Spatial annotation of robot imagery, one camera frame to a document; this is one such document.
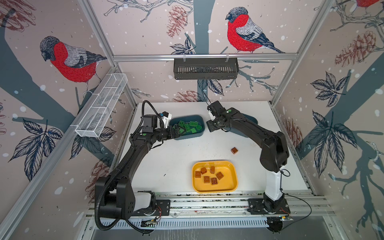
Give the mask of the green two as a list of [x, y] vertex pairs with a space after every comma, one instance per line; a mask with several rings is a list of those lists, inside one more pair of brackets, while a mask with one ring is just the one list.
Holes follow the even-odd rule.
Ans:
[[185, 124], [184, 124], [184, 128], [186, 129], [186, 132], [187, 132], [187, 133], [190, 133], [190, 132], [191, 132], [191, 127], [190, 127], [189, 124], [185, 123]]

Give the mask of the long green lego brick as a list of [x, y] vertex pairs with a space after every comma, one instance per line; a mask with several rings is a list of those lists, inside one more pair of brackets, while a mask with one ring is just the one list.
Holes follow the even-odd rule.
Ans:
[[199, 123], [196, 121], [190, 121], [189, 125], [190, 125], [190, 127], [197, 127], [199, 125]]

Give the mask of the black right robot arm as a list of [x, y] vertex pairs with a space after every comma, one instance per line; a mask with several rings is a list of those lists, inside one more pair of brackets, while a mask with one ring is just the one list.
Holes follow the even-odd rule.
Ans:
[[260, 207], [249, 207], [250, 212], [275, 214], [285, 205], [282, 190], [283, 171], [290, 156], [287, 139], [278, 131], [261, 127], [235, 108], [225, 109], [219, 101], [208, 105], [210, 120], [206, 122], [210, 132], [234, 129], [252, 140], [261, 150], [260, 163], [266, 170], [266, 189]]

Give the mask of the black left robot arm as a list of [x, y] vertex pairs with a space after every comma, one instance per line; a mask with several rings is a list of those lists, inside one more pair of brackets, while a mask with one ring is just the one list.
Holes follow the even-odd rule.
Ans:
[[163, 144], [180, 136], [179, 129], [169, 125], [171, 118], [168, 112], [142, 113], [138, 127], [128, 138], [128, 152], [108, 176], [96, 181], [94, 216], [99, 230], [110, 230], [120, 220], [132, 226], [129, 219], [135, 212], [152, 214], [158, 210], [155, 193], [134, 192], [132, 180], [145, 155], [157, 147], [156, 142]]

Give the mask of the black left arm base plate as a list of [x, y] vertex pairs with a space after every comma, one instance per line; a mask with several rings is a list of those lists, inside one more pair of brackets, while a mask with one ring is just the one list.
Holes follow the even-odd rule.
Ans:
[[150, 203], [145, 209], [135, 211], [133, 217], [164, 217], [170, 214], [170, 200], [156, 200], [156, 203]]

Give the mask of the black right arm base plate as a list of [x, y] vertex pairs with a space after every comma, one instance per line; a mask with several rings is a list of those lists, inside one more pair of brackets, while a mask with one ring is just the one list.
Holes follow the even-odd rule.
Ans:
[[282, 196], [277, 201], [266, 199], [248, 199], [247, 211], [252, 215], [290, 215], [291, 210], [287, 200]]

